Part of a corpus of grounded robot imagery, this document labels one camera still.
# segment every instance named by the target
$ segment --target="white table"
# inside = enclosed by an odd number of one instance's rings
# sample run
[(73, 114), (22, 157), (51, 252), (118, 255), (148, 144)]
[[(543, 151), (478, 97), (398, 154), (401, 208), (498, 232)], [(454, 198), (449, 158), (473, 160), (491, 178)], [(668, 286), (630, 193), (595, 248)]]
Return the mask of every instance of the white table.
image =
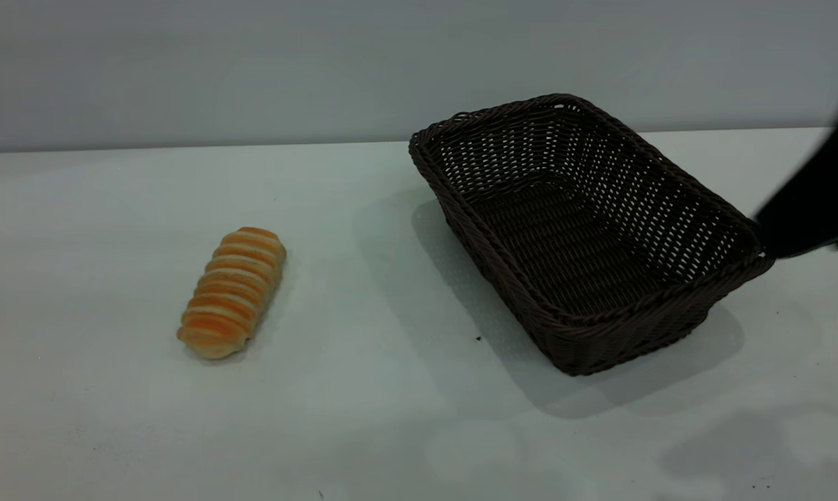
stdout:
[[(645, 137), (749, 214), (824, 133)], [(248, 351), (209, 364), (174, 333), (241, 225), (288, 267)], [(838, 501), (838, 253), (570, 378), (405, 143), (3, 154), (6, 499)]]

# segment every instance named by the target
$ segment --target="basket bottom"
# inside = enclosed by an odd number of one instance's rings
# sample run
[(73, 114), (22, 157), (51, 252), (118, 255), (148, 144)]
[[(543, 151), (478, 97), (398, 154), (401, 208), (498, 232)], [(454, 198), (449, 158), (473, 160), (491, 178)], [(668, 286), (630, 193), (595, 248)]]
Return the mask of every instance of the basket bottom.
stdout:
[(552, 304), (594, 315), (677, 282), (572, 199), (562, 183), (540, 181), (472, 203)]

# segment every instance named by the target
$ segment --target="black object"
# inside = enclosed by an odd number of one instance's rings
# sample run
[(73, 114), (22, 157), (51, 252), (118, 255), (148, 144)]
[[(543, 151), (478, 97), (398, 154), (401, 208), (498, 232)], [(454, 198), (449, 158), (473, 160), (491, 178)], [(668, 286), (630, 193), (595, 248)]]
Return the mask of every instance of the black object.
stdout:
[(755, 219), (759, 241), (772, 259), (830, 244), (838, 248), (838, 125)]

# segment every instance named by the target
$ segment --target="wall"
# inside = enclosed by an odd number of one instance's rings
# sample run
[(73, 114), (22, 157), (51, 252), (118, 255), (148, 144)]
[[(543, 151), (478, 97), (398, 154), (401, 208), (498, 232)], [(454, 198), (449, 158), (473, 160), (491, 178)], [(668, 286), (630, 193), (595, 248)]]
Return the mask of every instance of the wall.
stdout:
[(404, 139), (550, 92), (825, 124), (838, 0), (0, 0), (0, 151)]

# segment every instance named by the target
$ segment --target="bread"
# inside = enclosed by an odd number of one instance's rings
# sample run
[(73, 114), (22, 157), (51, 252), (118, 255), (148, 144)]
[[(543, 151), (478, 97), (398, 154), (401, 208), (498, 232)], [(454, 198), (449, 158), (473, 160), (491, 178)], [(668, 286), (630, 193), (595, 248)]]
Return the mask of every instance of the bread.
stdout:
[(285, 260), (273, 232), (246, 226), (222, 238), (187, 303), (177, 339), (208, 359), (243, 349), (280, 284)]

